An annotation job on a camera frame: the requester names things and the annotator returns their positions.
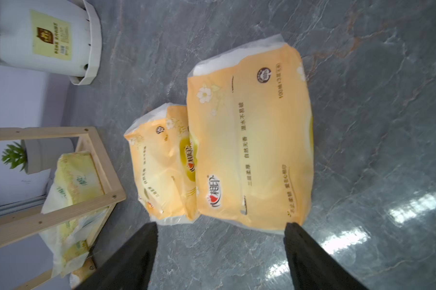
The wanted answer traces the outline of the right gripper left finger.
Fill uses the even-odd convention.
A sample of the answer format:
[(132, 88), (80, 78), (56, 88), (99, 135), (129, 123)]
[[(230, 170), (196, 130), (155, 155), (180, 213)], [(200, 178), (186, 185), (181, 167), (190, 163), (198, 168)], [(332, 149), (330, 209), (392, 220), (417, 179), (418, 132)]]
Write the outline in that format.
[(158, 247), (157, 223), (143, 225), (78, 290), (146, 290)]

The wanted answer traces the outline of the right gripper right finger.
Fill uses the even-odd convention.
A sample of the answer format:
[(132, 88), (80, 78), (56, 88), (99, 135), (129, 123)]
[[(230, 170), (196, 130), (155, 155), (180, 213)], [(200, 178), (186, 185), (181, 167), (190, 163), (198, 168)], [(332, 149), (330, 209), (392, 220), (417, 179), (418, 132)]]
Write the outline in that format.
[(366, 289), (324, 251), (299, 224), (286, 225), (283, 241), (296, 290)]

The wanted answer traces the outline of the wooden two-tier shelf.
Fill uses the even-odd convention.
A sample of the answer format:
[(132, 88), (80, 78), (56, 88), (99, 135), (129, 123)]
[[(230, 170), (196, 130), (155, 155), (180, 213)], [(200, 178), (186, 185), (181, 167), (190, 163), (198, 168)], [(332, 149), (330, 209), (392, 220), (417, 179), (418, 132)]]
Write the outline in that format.
[(35, 206), (0, 217), (0, 248), (102, 209), (103, 219), (96, 223), (96, 228), (87, 239), (87, 244), (91, 247), (115, 206), (126, 199), (121, 182), (95, 127), (0, 128), (0, 141), (68, 137), (79, 139), (77, 151), (91, 153), (104, 196), (47, 214), (41, 213), (40, 207)]

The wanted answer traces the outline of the green tissue pack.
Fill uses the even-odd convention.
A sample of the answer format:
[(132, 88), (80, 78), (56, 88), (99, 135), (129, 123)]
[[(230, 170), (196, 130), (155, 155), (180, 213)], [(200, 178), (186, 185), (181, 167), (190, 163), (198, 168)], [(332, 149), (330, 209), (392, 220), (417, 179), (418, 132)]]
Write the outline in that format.
[[(51, 213), (103, 195), (91, 154), (87, 151), (66, 153), (58, 159), (54, 182), (41, 213)], [(39, 233), (53, 254), (51, 277), (64, 277), (83, 266), (89, 255), (87, 239), (106, 212), (99, 209)]]

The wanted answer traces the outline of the orange tissue pack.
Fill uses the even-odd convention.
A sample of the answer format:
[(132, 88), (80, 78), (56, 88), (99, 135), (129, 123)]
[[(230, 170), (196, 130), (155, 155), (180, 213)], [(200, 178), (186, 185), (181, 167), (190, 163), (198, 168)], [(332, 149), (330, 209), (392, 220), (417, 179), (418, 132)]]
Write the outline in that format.
[(136, 119), (129, 143), (138, 200), (159, 225), (192, 224), (196, 201), (196, 146), (184, 105), (165, 103)]
[(187, 111), (200, 214), (278, 234), (305, 221), (313, 117), (295, 48), (274, 35), (198, 63)]

